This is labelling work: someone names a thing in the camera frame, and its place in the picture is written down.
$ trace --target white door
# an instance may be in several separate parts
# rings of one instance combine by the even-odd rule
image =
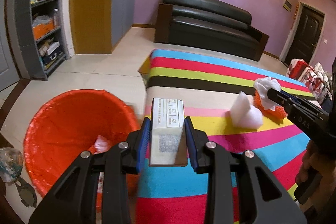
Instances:
[[[5,27],[5,0],[0,0],[0,90],[19,81]]]

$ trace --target colorful striped cloth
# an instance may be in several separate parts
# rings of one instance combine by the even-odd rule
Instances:
[[[186,52],[155,50],[147,82],[145,115],[150,116],[154,97],[180,99],[184,114],[194,128],[205,131],[211,141],[228,151],[247,149],[263,160],[293,196],[295,175],[309,141],[288,119],[276,123],[263,117],[258,130],[234,128],[228,110],[240,91],[249,99],[257,78],[276,78],[283,90],[315,100],[304,84],[256,67]],[[148,167],[142,172],[136,207],[137,224],[203,223],[208,175],[197,175],[187,167]],[[232,176],[235,219],[239,220],[235,177]]]

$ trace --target dark brown door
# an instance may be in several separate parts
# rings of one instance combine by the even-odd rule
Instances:
[[[284,62],[286,65],[289,65],[294,58],[310,62],[320,38],[323,20],[322,14],[303,7],[299,26]]]

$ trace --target black stripe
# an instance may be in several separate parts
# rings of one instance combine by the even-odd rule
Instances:
[[[188,79],[179,77],[168,76],[153,76],[147,82],[147,88],[151,86],[165,86],[168,88],[180,88],[180,89],[194,89],[194,90],[209,90],[218,92],[235,93],[243,91],[247,95],[254,95],[255,88],[244,85],[233,85],[227,83],[213,82],[201,79]],[[299,98],[305,98],[306,100],[315,100],[313,96],[296,95]]]

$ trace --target bookshelf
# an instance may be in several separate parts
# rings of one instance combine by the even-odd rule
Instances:
[[[48,80],[55,68],[65,60],[65,35],[62,26],[57,26],[35,39],[33,34],[33,18],[42,15],[53,17],[54,9],[58,9],[59,15],[62,11],[59,9],[60,0],[40,0],[30,3],[30,0],[13,0],[12,12],[9,12],[9,20],[13,20],[16,26],[16,38],[21,51],[22,61],[26,67],[29,77],[38,80]],[[42,57],[38,51],[45,39],[54,38],[54,41],[60,42],[62,52],[53,62],[45,67]]]

